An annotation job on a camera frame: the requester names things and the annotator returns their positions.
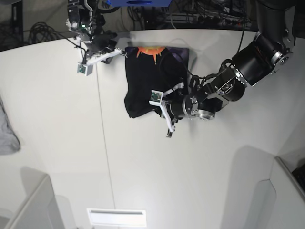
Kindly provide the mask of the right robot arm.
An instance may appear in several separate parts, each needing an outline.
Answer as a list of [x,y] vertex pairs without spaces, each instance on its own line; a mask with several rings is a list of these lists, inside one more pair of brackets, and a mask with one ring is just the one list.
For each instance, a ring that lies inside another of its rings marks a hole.
[[116,48],[117,33],[105,30],[104,15],[116,12],[120,7],[99,7],[98,0],[69,0],[67,5],[68,19],[66,26],[75,33],[76,47],[80,49],[81,64],[89,61],[107,63],[113,56],[123,54]]

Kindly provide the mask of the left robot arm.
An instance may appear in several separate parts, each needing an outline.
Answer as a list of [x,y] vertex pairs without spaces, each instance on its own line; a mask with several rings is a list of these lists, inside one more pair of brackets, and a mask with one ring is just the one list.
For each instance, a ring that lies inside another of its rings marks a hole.
[[256,85],[289,60],[296,40],[294,23],[300,3],[299,0],[256,1],[258,32],[248,46],[224,60],[217,73],[199,77],[187,72],[190,77],[187,95],[167,98],[179,92],[183,84],[162,94],[160,109],[167,122],[168,137],[174,133],[179,119],[213,119],[229,102],[241,99],[247,86]]

